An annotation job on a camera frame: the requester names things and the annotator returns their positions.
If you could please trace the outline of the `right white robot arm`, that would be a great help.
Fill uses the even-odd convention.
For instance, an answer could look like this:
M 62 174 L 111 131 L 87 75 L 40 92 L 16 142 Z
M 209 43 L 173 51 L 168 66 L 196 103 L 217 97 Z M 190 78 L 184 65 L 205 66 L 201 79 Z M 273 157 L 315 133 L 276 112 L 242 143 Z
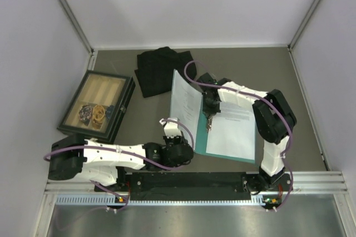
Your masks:
M 272 190 L 284 175 L 284 158 L 290 149 L 290 137 L 297 119 L 283 93 L 256 91 L 223 78 L 219 81 L 205 73 L 197 79 L 202 89 L 202 112 L 207 118 L 207 129 L 221 112 L 223 103 L 239 106 L 254 114 L 259 135 L 264 140 L 264 154 L 259 167 L 257 190 Z

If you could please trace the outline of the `teal file folder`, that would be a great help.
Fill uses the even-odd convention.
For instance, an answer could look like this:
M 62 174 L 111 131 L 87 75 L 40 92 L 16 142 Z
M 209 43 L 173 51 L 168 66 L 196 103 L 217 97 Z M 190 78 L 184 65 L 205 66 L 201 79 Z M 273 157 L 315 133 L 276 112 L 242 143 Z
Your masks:
M 202 93 L 173 72 L 170 118 L 178 119 L 189 144 L 200 155 L 255 162 L 254 114 L 237 105 L 221 103 L 220 112 L 208 122 L 202 112 Z

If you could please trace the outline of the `black folder clip mechanism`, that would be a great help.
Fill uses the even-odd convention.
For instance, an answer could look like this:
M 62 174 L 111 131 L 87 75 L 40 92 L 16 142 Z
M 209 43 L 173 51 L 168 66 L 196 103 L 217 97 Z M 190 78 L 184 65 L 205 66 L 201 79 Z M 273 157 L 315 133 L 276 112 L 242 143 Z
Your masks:
M 210 132 L 212 129 L 212 121 L 213 121 L 214 115 L 209 115 L 206 120 L 206 130 L 207 132 Z

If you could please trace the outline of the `white paper sheet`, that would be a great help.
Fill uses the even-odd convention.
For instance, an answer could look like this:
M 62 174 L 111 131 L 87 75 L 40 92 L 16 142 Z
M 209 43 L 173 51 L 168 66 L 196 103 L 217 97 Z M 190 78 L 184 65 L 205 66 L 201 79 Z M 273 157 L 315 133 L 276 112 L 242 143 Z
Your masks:
M 195 136 L 200 108 L 201 93 L 187 83 L 179 72 L 175 70 L 171 89 L 170 117 L 179 119 Z
M 208 133 L 206 153 L 253 164 L 255 140 L 254 114 L 237 105 L 222 102 Z

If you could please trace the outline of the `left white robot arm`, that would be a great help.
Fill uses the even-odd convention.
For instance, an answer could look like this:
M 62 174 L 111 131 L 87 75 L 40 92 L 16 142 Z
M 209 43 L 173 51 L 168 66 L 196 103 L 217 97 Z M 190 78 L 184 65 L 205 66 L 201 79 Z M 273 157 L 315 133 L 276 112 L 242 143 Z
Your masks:
M 86 139 L 81 134 L 55 142 L 44 156 L 49 162 L 48 178 L 65 181 L 78 178 L 95 181 L 113 190 L 125 187 L 125 168 L 149 172 L 171 171 L 188 165 L 194 151 L 186 139 L 164 137 L 164 144 L 110 145 Z

